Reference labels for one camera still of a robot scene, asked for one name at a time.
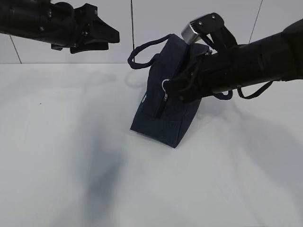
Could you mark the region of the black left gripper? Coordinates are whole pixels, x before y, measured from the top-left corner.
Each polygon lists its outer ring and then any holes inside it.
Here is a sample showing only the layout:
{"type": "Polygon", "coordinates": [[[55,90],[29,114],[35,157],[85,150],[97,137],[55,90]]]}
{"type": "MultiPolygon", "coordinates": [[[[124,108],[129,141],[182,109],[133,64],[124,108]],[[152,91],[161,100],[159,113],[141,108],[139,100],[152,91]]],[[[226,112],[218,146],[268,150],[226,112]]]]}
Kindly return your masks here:
{"type": "Polygon", "coordinates": [[[106,51],[120,42],[120,33],[98,18],[98,8],[85,3],[74,8],[67,2],[42,3],[38,41],[53,50],[69,48],[71,54],[106,51]]]}

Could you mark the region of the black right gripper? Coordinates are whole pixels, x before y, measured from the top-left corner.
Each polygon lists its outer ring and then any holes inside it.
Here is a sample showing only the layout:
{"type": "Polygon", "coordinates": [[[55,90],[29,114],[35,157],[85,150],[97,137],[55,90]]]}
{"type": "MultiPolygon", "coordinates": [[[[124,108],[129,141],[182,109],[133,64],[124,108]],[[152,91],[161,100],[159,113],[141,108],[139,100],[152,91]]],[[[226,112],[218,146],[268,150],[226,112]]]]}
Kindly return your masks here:
{"type": "Polygon", "coordinates": [[[231,99],[235,86],[234,53],[238,47],[211,54],[208,47],[191,47],[188,68],[176,77],[164,80],[164,91],[169,96],[179,97],[190,103],[204,97],[231,99]]]}

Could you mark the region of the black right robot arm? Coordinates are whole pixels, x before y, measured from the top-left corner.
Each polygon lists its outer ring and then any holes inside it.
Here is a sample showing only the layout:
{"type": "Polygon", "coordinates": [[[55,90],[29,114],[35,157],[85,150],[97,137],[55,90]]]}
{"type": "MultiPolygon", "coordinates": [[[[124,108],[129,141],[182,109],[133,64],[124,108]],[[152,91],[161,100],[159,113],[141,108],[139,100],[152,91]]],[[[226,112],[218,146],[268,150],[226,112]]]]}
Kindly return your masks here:
{"type": "Polygon", "coordinates": [[[169,97],[188,103],[208,96],[230,100],[253,99],[275,81],[303,78],[303,21],[250,44],[238,44],[223,22],[205,31],[194,23],[199,36],[216,54],[201,54],[197,62],[175,79],[163,82],[169,97]]]}

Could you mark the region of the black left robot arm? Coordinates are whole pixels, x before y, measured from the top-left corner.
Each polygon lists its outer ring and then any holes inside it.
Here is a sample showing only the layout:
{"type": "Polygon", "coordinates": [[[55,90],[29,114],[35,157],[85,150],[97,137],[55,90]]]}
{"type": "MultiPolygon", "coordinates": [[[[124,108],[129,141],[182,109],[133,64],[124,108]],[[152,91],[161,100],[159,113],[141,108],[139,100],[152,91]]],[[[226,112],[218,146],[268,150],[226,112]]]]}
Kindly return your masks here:
{"type": "Polygon", "coordinates": [[[0,32],[49,43],[53,50],[72,54],[104,51],[120,42],[120,34],[98,17],[98,8],[85,3],[74,8],[49,0],[2,0],[0,32]]]}

